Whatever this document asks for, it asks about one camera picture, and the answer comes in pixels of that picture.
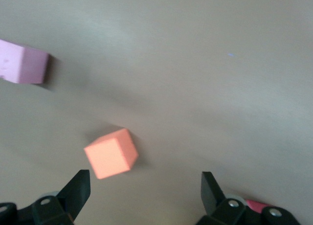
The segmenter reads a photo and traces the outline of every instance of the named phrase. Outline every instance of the orange cube top face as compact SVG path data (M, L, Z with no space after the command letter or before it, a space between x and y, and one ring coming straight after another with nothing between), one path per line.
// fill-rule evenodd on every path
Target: orange cube top face
M102 136L84 150L98 179L129 171L138 158L127 129Z

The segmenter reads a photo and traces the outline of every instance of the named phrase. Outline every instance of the red object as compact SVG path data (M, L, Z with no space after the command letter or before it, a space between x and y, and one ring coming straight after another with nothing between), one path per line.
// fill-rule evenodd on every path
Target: red object
M102 136L84 150L98 179L129 171L138 158L127 129Z
M264 207L269 206L269 204L264 204L264 203L260 203L260 202L255 202L255 201L251 201L251 200L246 200L246 203L248 204L248 206L250 207L250 209L254 210L255 212L258 213L262 213L262 209Z

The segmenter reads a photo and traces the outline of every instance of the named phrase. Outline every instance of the purple cube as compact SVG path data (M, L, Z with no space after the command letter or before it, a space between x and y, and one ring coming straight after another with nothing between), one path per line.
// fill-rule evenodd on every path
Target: purple cube
M42 83L49 54L0 40L0 78L13 83Z

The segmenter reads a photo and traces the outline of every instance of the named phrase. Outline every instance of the block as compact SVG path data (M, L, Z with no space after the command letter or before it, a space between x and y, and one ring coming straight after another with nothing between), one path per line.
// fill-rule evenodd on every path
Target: block
M252 200L246 200L246 203L248 204L249 208L254 210L255 212L262 213L262 209L264 207L270 206L269 204L264 204L260 202L255 202Z
M13 83L42 83L49 54L0 40L0 78Z
M98 179L129 171L138 158L127 129L102 136L84 150Z

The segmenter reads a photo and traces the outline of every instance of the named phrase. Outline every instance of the silver screw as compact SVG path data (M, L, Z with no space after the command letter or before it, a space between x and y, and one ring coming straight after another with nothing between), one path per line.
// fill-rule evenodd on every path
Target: silver screw
M7 206L2 206L2 207L0 207L0 213L6 211L7 208L8 208Z
M231 207L238 207L238 206L239 206L238 202L236 202L235 200L229 201L228 204L229 204Z
M282 213L278 209L270 209L269 210L270 214L275 216L275 217L281 217Z
M40 204L44 205L44 204L48 204L50 202L49 198L43 199Z

